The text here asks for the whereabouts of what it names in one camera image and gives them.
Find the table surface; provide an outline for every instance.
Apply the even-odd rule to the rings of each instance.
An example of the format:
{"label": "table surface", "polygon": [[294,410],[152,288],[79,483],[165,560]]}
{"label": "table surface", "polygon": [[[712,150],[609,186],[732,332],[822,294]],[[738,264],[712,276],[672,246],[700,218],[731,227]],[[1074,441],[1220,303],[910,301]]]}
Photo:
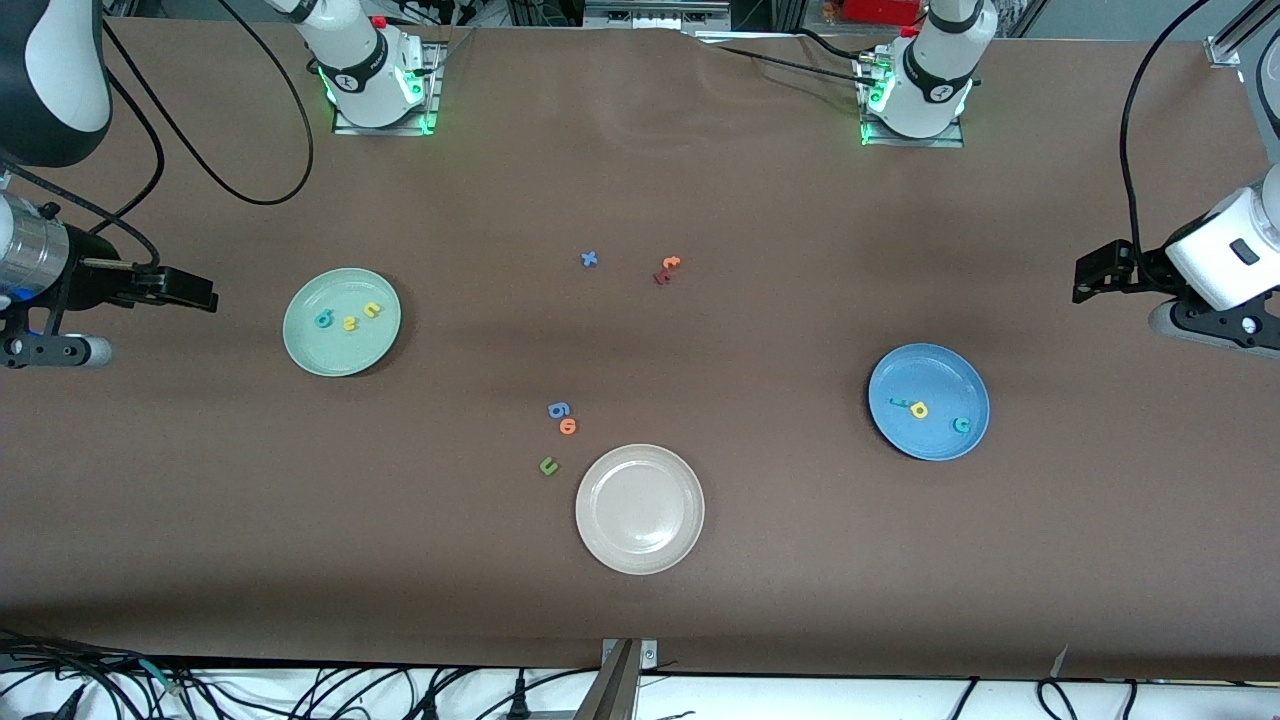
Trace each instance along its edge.
{"label": "table surface", "polygon": [[[118,27],[220,172],[291,187],[300,120],[236,26]],[[645,635],[682,669],[1034,676],[1066,644],[1069,675],[1280,669],[1280,365],[1152,334],[1152,296],[1070,304],[1075,259],[1128,229],[1146,45],[997,41],[966,147],[922,151],[860,146],[838,81],[664,31],[481,31],[436,136],[334,137],[294,31],[261,29],[315,174],[248,206],[163,131],[131,219],[221,307],[78,314],[114,365],[3,377],[4,623],[189,655],[571,665]],[[49,176],[114,206],[151,161],[118,105]],[[1236,74],[1162,51],[1133,167],[1148,243],[1263,172]],[[372,370],[311,377],[282,315],[346,265],[392,281],[403,329]],[[916,341],[991,391],[961,460],[869,420],[872,368]],[[692,553],[643,578],[573,524],[581,474],[631,442],[707,496]]]}

